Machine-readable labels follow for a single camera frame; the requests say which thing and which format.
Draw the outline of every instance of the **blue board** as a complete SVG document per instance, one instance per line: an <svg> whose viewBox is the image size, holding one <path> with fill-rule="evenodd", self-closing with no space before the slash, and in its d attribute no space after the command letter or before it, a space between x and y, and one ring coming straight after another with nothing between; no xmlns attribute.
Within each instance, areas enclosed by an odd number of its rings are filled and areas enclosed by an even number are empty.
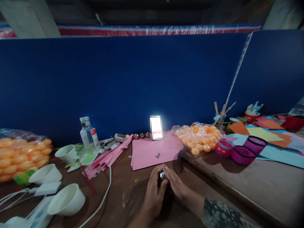
<svg viewBox="0 0 304 228"><path fill-rule="evenodd" d="M265 104L263 115L289 112L304 96L304 31L253 33L230 96L227 114L244 115L248 105Z"/></svg>
<svg viewBox="0 0 304 228"><path fill-rule="evenodd" d="M227 97L247 34L1 40L0 127L81 141L211 123Z"/></svg>

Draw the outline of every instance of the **white paper cup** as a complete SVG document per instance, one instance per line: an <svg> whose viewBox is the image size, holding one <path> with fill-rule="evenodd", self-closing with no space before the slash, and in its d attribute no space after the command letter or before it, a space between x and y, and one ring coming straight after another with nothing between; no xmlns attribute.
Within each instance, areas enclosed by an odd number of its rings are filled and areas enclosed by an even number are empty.
<svg viewBox="0 0 304 228"><path fill-rule="evenodd" d="M37 170L30 176L28 181L37 185L59 182L62 179L62 174L56 168L55 164L48 164Z"/></svg>
<svg viewBox="0 0 304 228"><path fill-rule="evenodd" d="M77 155L77 151L75 149L75 145L67 145L62 148L60 148L56 153L55 157L60 158L65 163L72 164L77 159L79 159L79 156Z"/></svg>
<svg viewBox="0 0 304 228"><path fill-rule="evenodd" d="M72 216L82 208L85 200L78 184L70 184L55 195L47 208L47 213Z"/></svg>

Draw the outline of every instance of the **bag of ping pong balls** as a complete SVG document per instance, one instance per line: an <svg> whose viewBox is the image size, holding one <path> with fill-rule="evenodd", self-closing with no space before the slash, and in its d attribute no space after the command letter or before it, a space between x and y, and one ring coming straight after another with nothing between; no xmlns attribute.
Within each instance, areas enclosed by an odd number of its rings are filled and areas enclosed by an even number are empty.
<svg viewBox="0 0 304 228"><path fill-rule="evenodd" d="M217 127L199 122L194 122L191 126L173 126L171 132L189 147L194 156L214 150L219 139L223 138Z"/></svg>
<svg viewBox="0 0 304 228"><path fill-rule="evenodd" d="M0 128L0 138L0 183L49 163L53 145L45 136Z"/></svg>

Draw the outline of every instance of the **white cable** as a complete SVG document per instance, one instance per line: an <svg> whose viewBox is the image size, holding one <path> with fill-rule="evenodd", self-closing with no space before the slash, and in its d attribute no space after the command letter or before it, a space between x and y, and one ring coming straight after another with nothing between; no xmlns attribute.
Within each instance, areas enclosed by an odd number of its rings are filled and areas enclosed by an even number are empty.
<svg viewBox="0 0 304 228"><path fill-rule="evenodd" d="M2 211L5 211L5 210L7 210L7 209L9 209L9 208L11 208L11 207L13 207L14 206L14 204L16 203L16 202L18 202L18 200L20 200L22 197L24 197L25 196L25 194L26 193L28 193L29 192L29 190L27 190L27 191L25 191L24 193L23 193L23 195L22 196L20 196L17 200L15 200L13 203L11 203L10 205L8 205L6 208L4 208L4 209L2 209L2 210L0 210L0 212L2 212Z"/></svg>
<svg viewBox="0 0 304 228"><path fill-rule="evenodd" d="M34 210L31 211L30 214L28 214L27 217L25 217L25 219L28 219L28 218L29 218L29 217L38 209L39 205L40 205L40 203L35 207Z"/></svg>
<svg viewBox="0 0 304 228"><path fill-rule="evenodd" d="M96 215L96 213L100 210L100 208L102 207L102 205L103 205L103 203L104 203L104 200L105 200L105 197L107 196L107 193L108 193L108 191L109 191L109 188L110 188L110 186L111 186L111 182L112 182L112 171L111 171L111 165L112 165L112 160L115 158L115 156L116 156L116 154L118 153L118 151L120 151L122 148L124 148L124 149L127 149L128 147L126 146L126 147L121 147L121 148L119 148L117 151L116 151L116 153L115 153L115 155L113 156L113 158L111 159L111 161L110 161L110 166L109 166L109 168L110 168L110 182L109 182L109 186L108 186L108 188L107 188L107 191L105 192L105 195L104 195L104 198L102 199L102 202L101 202L101 204L100 204L100 206L99 206L99 208L97 208L97 210L79 227L79 228L82 228L94 215Z"/></svg>
<svg viewBox="0 0 304 228"><path fill-rule="evenodd" d="M19 193L27 193L29 191L29 188L25 188L25 189L23 189L23 190L21 190L21 191L18 191L18 192L15 192L15 193L12 193L12 194L9 194L9 195L7 195L7 196L5 196L5 197L3 197L2 199L0 199L0 201L2 201L1 203L0 203L0 206L3 204L3 203L5 203L6 201L8 201L10 198L12 198L12 197L14 197L15 195L18 195Z"/></svg>

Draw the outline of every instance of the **pencil holder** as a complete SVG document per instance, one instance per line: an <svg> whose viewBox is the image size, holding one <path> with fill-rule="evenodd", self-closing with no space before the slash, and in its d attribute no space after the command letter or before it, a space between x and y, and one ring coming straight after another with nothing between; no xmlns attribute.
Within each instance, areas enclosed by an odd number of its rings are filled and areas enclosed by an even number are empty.
<svg viewBox="0 0 304 228"><path fill-rule="evenodd" d="M246 111L245 112L245 117L248 119L247 123L252 124L253 121L256 120L256 118L260 115L260 113L255 113L255 114L251 114L251 111Z"/></svg>
<svg viewBox="0 0 304 228"><path fill-rule="evenodd" d="M235 146L232 150L231 157L236 163L248 166L257 156L246 146Z"/></svg>
<svg viewBox="0 0 304 228"><path fill-rule="evenodd" d="M268 142L264 139L255 136L248 136L243 146L248 147L258 156L267 144Z"/></svg>

